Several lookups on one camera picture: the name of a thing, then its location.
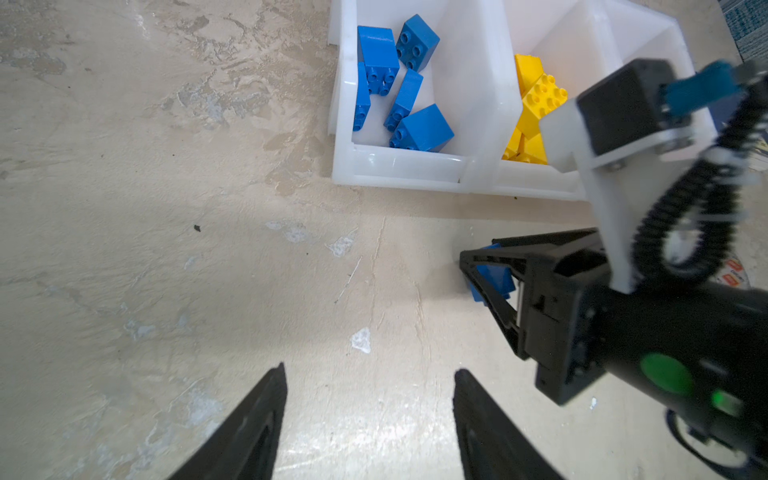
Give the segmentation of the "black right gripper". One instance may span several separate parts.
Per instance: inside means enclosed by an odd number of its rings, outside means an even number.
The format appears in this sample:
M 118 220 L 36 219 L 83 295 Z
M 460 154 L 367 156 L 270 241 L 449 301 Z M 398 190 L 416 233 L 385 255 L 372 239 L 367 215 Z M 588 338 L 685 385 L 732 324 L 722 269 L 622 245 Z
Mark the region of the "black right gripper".
M 463 251 L 459 266 L 491 312 L 513 353 L 537 363 L 535 386 L 562 406 L 603 375 L 595 365 L 591 332 L 596 316 L 589 290 L 610 277 L 596 228 L 492 241 L 496 248 Z M 479 272 L 501 267 L 520 280 L 516 309 Z

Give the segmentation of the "blue brick top row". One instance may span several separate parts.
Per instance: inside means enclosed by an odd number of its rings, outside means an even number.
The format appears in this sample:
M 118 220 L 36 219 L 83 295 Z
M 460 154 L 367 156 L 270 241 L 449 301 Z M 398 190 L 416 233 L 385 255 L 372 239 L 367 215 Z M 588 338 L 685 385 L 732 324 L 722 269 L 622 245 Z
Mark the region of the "blue brick top row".
M 498 249 L 498 248 L 501 248 L 501 245 L 498 243 L 494 243 L 485 248 Z M 516 285 L 512 277 L 511 270 L 508 267 L 479 265 L 477 266 L 476 269 L 478 273 L 487 282 L 489 282 L 491 286 L 495 289 L 495 291 L 501 294 L 505 300 L 509 300 L 512 296 L 512 293 L 516 291 Z M 480 302 L 485 305 L 485 301 L 483 300 L 483 297 L 478 292 L 477 288 L 469 281 L 467 284 L 470 288 L 473 300 L 475 302 Z

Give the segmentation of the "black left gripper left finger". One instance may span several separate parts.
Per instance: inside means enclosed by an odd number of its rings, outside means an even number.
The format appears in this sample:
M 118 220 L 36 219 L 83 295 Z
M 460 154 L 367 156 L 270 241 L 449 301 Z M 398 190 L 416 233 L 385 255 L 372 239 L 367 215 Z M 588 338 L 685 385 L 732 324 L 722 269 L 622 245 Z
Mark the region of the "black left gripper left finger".
M 187 479 L 270 479 L 287 401 L 283 364 L 270 369 L 208 440 L 172 475 Z

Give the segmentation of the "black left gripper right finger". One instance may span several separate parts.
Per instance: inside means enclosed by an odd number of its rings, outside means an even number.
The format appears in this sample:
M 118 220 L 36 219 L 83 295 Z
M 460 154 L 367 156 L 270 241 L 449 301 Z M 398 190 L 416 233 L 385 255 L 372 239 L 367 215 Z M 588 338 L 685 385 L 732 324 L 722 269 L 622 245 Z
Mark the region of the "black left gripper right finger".
M 455 372 L 453 414 L 466 479 L 560 479 L 467 369 Z

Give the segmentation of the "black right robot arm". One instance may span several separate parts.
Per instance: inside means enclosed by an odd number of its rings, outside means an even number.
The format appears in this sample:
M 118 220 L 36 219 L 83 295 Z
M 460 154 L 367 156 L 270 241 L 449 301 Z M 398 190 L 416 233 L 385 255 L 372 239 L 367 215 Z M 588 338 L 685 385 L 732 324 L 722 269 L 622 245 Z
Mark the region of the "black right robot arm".
M 460 269 L 537 389 L 564 405 L 605 374 L 661 403 L 685 449 L 744 453 L 727 479 L 767 475 L 767 294 L 715 281 L 767 127 L 767 68 L 714 62 L 678 78 L 635 59 L 541 126 L 577 171 L 593 228 L 497 239 Z

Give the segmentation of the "blue tall brick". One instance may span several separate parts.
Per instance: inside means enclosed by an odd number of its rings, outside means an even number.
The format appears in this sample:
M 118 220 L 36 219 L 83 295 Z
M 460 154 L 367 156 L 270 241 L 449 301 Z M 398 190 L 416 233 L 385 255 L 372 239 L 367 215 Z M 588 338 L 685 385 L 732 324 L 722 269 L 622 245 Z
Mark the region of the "blue tall brick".
M 389 28 L 358 26 L 358 54 L 370 94 L 387 96 L 399 73 L 393 31 Z

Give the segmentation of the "long yellow brick bottom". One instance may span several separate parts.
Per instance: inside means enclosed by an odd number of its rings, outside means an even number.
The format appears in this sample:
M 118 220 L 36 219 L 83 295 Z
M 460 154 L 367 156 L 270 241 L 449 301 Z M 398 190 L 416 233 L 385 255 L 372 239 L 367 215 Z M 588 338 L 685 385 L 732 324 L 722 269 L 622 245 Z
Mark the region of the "long yellow brick bottom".
M 541 120 L 565 104 L 568 98 L 568 91 L 556 84 L 555 77 L 544 73 L 522 97 L 517 129 L 528 139 L 539 135 Z

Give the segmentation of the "small blue brick bottom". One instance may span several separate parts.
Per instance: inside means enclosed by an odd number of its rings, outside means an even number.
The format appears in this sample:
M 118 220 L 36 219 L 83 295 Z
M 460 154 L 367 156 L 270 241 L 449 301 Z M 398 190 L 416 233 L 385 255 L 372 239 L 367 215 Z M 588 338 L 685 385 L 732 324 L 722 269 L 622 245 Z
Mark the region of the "small blue brick bottom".
M 353 131 L 360 131 L 367 119 L 371 108 L 370 86 L 366 75 L 366 67 L 363 62 L 357 64 L 358 67 L 358 88 L 356 94 Z

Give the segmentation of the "dark blue upturned brick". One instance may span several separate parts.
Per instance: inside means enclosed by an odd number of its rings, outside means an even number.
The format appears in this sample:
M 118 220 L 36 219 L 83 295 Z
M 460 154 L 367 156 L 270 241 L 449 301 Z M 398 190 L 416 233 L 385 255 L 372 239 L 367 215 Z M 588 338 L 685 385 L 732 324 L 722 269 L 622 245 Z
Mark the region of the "dark blue upturned brick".
M 437 33 L 416 14 L 403 24 L 396 43 L 397 57 L 408 69 L 421 72 L 439 42 Z

